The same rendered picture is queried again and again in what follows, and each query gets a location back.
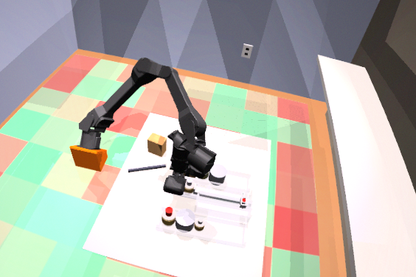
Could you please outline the small white jar with yellow lid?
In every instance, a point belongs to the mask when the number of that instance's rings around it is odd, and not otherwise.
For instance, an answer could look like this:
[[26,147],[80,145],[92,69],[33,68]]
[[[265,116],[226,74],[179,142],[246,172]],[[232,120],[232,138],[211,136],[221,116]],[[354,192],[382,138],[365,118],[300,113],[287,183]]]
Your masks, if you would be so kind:
[[209,176],[209,171],[208,171],[208,173],[202,178],[202,180],[206,180],[207,178],[208,178],[208,176]]

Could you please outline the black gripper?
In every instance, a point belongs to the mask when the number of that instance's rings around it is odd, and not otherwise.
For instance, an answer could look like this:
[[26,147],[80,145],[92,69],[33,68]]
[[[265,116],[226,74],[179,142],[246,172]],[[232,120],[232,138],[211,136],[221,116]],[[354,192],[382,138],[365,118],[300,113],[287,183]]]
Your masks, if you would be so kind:
[[177,160],[173,157],[173,155],[171,155],[170,161],[170,169],[173,170],[173,175],[168,175],[168,178],[166,178],[163,185],[163,191],[182,196],[184,194],[184,187],[187,181],[187,179],[185,179],[184,173],[189,166],[188,161]]

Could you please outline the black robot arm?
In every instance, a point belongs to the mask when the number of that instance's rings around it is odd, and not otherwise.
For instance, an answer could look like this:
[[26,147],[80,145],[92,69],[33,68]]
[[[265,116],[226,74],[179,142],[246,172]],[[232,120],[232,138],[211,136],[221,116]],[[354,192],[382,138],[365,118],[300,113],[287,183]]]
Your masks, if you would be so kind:
[[163,66],[146,57],[138,59],[131,76],[103,105],[92,109],[80,121],[79,129],[82,133],[80,145],[77,147],[101,150],[101,133],[114,123],[114,113],[143,85],[157,78],[167,83],[178,110],[178,122],[182,133],[174,130],[167,136],[173,141],[172,155],[177,160],[188,161],[189,166],[184,176],[192,175],[202,179],[213,168],[217,155],[205,147],[207,123],[193,107],[178,72],[170,66]]

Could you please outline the small white jar with red cap and gold label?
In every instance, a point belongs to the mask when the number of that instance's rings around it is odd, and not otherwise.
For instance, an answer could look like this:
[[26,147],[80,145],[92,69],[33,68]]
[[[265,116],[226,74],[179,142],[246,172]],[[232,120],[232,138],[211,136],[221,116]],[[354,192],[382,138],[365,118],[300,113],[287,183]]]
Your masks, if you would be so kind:
[[176,212],[171,208],[167,207],[162,211],[162,225],[172,227],[175,224]]

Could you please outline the grey cylinder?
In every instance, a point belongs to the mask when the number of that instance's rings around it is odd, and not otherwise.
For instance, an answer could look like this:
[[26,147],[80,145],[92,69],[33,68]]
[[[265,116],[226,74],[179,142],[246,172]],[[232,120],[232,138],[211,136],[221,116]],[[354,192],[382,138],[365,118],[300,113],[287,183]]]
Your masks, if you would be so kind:
[[223,165],[215,164],[209,171],[209,181],[216,183],[224,183],[227,174],[227,169]]
[[191,231],[195,225],[195,214],[188,208],[183,208],[176,213],[176,228]]

